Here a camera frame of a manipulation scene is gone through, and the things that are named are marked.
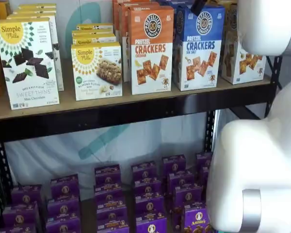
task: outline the chocolate piece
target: chocolate piece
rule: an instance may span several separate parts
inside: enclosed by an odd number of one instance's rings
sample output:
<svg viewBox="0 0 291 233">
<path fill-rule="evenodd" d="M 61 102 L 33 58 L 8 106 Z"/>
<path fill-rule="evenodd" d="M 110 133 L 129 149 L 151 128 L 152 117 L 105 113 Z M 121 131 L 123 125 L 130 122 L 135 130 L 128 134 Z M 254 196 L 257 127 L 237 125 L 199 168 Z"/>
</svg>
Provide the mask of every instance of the chocolate piece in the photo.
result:
<svg viewBox="0 0 291 233">
<path fill-rule="evenodd" d="M 32 57 L 29 59 L 29 61 L 26 63 L 26 65 L 34 66 L 35 64 L 40 64 L 42 61 L 43 61 L 43 58 Z"/>
<path fill-rule="evenodd" d="M 20 64 L 23 64 L 24 62 L 26 62 L 26 59 L 23 58 L 23 55 L 21 53 L 15 55 L 13 58 L 14 58 L 15 64 L 17 66 L 19 66 Z"/>
<path fill-rule="evenodd" d="M 17 82 L 23 81 L 23 80 L 25 80 L 26 77 L 27 77 L 27 74 L 25 72 L 17 74 L 12 83 L 17 83 Z"/>
<path fill-rule="evenodd" d="M 33 57 L 33 52 L 31 50 L 21 48 L 21 53 L 26 61 L 29 61 L 29 59 Z"/>
<path fill-rule="evenodd" d="M 49 78 L 48 70 L 45 65 L 35 64 L 34 68 L 35 68 L 35 73 L 37 76 L 46 78 L 46 79 Z"/>
</svg>

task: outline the almond flour bar box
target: almond flour bar box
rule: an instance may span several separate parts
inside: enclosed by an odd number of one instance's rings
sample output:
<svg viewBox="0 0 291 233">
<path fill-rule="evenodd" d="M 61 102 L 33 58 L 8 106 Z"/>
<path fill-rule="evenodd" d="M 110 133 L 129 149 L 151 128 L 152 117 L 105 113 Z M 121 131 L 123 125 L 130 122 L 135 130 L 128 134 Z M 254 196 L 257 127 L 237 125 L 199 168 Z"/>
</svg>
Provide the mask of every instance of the almond flour bar box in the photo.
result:
<svg viewBox="0 0 291 233">
<path fill-rule="evenodd" d="M 205 6 L 199 16 L 179 6 L 174 82 L 181 91 L 216 87 L 225 9 Z"/>
<path fill-rule="evenodd" d="M 131 92 L 171 90 L 174 10 L 131 7 L 129 17 Z"/>
<path fill-rule="evenodd" d="M 122 96 L 121 46 L 118 42 L 72 45 L 76 100 Z"/>
<path fill-rule="evenodd" d="M 0 20 L 0 57 L 12 110 L 59 104 L 48 18 Z"/>
</svg>

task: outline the shelf board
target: shelf board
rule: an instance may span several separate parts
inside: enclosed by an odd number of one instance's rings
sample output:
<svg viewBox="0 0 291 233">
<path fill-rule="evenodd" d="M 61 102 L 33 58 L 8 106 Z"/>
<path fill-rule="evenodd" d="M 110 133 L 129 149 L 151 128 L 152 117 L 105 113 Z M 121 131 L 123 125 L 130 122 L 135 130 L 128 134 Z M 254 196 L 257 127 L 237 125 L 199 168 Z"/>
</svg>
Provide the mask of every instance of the shelf board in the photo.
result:
<svg viewBox="0 0 291 233">
<path fill-rule="evenodd" d="M 170 92 L 131 95 L 128 83 L 123 96 L 76 101 L 73 78 L 66 75 L 60 104 L 11 110 L 7 93 L 0 97 L 0 141 L 48 136 L 113 125 L 181 116 L 210 110 L 267 102 L 274 85 L 263 81 L 231 85 L 219 78 L 216 88 L 181 92 L 172 84 Z"/>
</svg>

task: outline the orange box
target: orange box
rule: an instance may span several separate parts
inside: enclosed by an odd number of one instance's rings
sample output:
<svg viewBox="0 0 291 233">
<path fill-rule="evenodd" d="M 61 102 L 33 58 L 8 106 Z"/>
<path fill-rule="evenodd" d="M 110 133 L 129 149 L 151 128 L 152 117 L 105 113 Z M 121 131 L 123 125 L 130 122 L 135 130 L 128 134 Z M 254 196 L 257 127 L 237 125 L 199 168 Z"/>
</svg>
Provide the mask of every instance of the orange box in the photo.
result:
<svg viewBox="0 0 291 233">
<path fill-rule="evenodd" d="M 171 90 L 174 9 L 130 7 L 129 43 L 133 95 Z"/>
</svg>

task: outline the sweet thins box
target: sweet thins box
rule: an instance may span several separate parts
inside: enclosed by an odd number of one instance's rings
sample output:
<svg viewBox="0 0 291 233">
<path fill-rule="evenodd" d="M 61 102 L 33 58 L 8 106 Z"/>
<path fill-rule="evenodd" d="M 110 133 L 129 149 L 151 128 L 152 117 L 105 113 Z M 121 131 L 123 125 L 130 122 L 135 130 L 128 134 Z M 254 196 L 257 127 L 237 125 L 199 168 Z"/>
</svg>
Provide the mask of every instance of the sweet thins box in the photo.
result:
<svg viewBox="0 0 291 233">
<path fill-rule="evenodd" d="M 129 222 L 126 216 L 116 219 L 105 219 L 97 221 L 97 233 L 129 233 Z"/>
<path fill-rule="evenodd" d="M 225 9 L 205 6 L 199 16 L 177 9 L 174 82 L 181 91 L 216 87 Z"/>
<path fill-rule="evenodd" d="M 131 92 L 171 90 L 174 10 L 131 7 L 129 18 Z"/>
<path fill-rule="evenodd" d="M 164 210 L 164 198 L 160 192 L 144 193 L 142 195 L 135 196 L 136 213 L 144 213 L 154 210 Z"/>
<path fill-rule="evenodd" d="M 237 4 L 231 5 L 228 15 L 222 77 L 231 84 L 262 80 L 266 56 L 247 53 L 238 41 Z"/>
<path fill-rule="evenodd" d="M 122 184 L 119 183 L 103 183 L 94 187 L 95 200 L 104 201 L 120 198 L 123 196 Z"/>
<path fill-rule="evenodd" d="M 49 217 L 46 225 L 47 233 L 74 232 L 80 229 L 81 221 L 78 212 Z"/>
<path fill-rule="evenodd" d="M 62 195 L 80 196 L 78 175 L 65 176 L 50 181 L 52 197 L 57 198 Z"/>
<path fill-rule="evenodd" d="M 48 18 L 0 20 L 0 57 L 12 110 L 59 104 Z"/>
<path fill-rule="evenodd" d="M 136 232 L 166 233 L 167 218 L 164 211 L 154 211 L 136 216 Z"/>
<path fill-rule="evenodd" d="M 115 219 L 127 214 L 125 198 L 97 202 L 97 219 Z"/>
<path fill-rule="evenodd" d="M 79 197 L 78 196 L 60 196 L 48 201 L 48 215 L 57 216 L 71 212 L 79 212 Z"/>
<path fill-rule="evenodd" d="M 148 177 L 156 177 L 156 164 L 154 161 L 131 166 L 133 180 L 141 180 Z"/>
<path fill-rule="evenodd" d="M 161 190 L 162 183 L 157 177 L 149 177 L 139 181 L 135 181 L 135 195 L 139 195 L 142 193 L 161 192 Z"/>
<path fill-rule="evenodd" d="M 95 168 L 96 184 L 121 182 L 121 171 L 119 164 Z"/>
</svg>

